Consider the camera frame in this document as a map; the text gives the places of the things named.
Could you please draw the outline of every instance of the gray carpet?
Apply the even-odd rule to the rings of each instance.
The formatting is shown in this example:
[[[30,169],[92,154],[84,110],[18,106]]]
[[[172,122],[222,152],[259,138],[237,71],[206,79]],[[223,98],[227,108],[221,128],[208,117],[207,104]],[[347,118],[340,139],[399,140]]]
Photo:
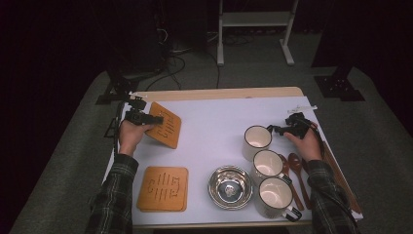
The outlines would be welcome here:
[[[182,90],[296,86],[316,110],[321,127],[349,185],[358,196],[364,219],[362,233],[413,233],[413,139],[377,93],[369,77],[354,68],[349,76],[365,101],[342,102],[324,98],[315,75],[334,68],[311,68],[319,34],[293,34],[290,50],[296,62],[286,65],[278,42],[281,35],[256,36],[239,47],[225,47],[225,65],[219,73],[212,56],[192,52],[179,56],[185,68],[175,75]],[[215,57],[216,46],[209,52]],[[171,59],[171,72],[181,67]],[[144,91],[157,78],[144,80]],[[82,233],[89,216],[88,198],[102,181],[112,148],[103,137],[116,102],[95,105],[109,79],[95,78],[56,147],[38,184],[17,219],[12,233]],[[165,78],[150,91],[177,90]],[[311,233],[309,226],[288,227],[290,233]]]

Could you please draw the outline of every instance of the black wall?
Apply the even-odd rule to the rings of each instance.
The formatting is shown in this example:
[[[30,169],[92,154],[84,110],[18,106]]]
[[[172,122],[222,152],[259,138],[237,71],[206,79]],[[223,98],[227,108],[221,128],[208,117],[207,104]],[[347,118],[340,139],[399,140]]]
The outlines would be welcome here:
[[[26,202],[103,65],[88,1],[2,2],[0,233]]]
[[[413,136],[413,2],[335,0],[313,66],[351,63]]]

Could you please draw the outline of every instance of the plaid shirt sleeve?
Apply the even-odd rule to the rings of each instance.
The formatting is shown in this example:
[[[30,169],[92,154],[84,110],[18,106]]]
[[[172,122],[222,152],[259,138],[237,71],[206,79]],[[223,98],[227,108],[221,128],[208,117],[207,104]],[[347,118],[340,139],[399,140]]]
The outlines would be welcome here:
[[[319,160],[308,162],[308,166],[308,182],[312,187],[313,233],[359,233],[353,221],[337,205],[343,204],[344,209],[350,210],[346,193],[335,183],[331,167]]]
[[[92,212],[85,233],[132,233],[131,188],[137,167],[132,157],[115,155],[99,193],[89,201]]]

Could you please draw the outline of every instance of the black clamp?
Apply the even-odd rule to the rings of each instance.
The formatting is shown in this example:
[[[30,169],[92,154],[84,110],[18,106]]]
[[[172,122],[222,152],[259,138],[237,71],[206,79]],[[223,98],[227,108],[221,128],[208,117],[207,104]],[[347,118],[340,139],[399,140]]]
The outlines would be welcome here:
[[[164,123],[164,117],[153,116],[150,114],[143,113],[145,109],[146,101],[142,97],[130,94],[131,98],[127,100],[128,104],[131,106],[131,110],[126,111],[125,119],[132,122],[135,125],[158,125]]]
[[[288,132],[297,137],[304,138],[312,125],[312,122],[306,119],[302,112],[290,115],[287,119],[285,119],[285,123],[288,127],[282,128],[280,126],[270,125],[267,127],[267,130],[270,132],[274,130],[274,132],[279,133],[280,136],[283,136],[285,132]]]

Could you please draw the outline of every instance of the white table surface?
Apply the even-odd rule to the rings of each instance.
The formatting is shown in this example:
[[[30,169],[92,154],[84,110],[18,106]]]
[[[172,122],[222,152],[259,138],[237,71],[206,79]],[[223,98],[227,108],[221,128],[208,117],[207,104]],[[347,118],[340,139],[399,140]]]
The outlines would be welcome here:
[[[255,209],[252,199],[242,209],[227,211],[217,207],[209,198],[207,183],[211,173],[222,166],[233,165],[251,169],[251,163],[242,155],[244,131],[252,125],[276,125],[285,127],[285,119],[289,116],[287,110],[299,106],[315,105],[309,103],[306,97],[254,97],[227,98],[204,100],[158,101],[160,105],[178,115],[182,120],[179,143],[176,149],[171,149],[144,136],[134,152],[134,158],[139,162],[132,193],[132,222],[138,228],[157,228],[169,226],[201,227],[201,226],[240,226],[240,225],[293,225],[309,224],[311,211],[302,211],[302,217],[297,222],[289,222],[283,217],[268,219],[261,216]],[[149,112],[151,102],[144,110]],[[315,112],[305,111],[307,119],[319,125],[321,138],[327,142],[322,132],[322,125],[317,120]],[[295,147],[284,136],[273,133],[270,149],[284,156],[297,153]],[[113,164],[113,153],[106,174]],[[187,209],[184,212],[173,213],[143,213],[136,207],[137,197],[147,167],[185,167],[188,169]],[[302,193],[295,173],[289,173],[298,195]],[[303,171],[303,179],[308,175]],[[354,213],[356,219],[362,214]]]

